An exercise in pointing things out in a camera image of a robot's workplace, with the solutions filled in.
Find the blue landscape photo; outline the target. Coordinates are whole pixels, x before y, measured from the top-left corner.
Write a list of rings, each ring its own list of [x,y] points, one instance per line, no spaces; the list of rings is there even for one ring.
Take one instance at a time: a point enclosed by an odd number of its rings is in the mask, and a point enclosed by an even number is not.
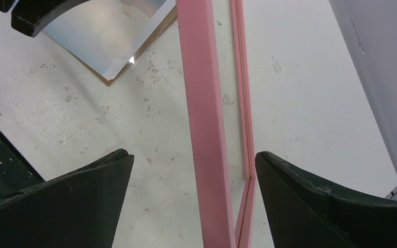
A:
[[[63,13],[43,32],[104,79],[134,62],[175,1],[87,1]]]

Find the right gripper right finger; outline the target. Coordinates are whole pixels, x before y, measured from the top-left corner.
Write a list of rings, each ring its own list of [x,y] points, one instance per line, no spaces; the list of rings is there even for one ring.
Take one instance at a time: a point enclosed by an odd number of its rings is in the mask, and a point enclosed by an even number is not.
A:
[[[277,155],[255,156],[275,247],[397,247],[397,201],[365,194]]]

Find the pink picture frame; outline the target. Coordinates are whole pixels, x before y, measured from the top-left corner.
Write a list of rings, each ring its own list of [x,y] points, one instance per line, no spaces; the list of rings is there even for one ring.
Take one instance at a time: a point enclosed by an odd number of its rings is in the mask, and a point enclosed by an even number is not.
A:
[[[204,247],[250,247],[256,191],[242,1],[231,1],[246,181],[233,218],[211,1],[177,1],[182,65]]]

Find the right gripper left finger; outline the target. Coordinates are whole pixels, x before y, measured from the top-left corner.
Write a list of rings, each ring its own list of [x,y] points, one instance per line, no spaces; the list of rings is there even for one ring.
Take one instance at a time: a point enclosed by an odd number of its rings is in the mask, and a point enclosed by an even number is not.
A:
[[[111,247],[134,156],[124,149],[0,198],[0,247]]]

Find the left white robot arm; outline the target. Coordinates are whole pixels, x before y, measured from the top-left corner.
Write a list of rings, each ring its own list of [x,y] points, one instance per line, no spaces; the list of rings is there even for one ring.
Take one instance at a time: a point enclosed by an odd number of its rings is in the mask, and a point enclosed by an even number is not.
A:
[[[36,37],[46,26],[88,0],[0,0],[0,12],[11,12],[11,27]]]

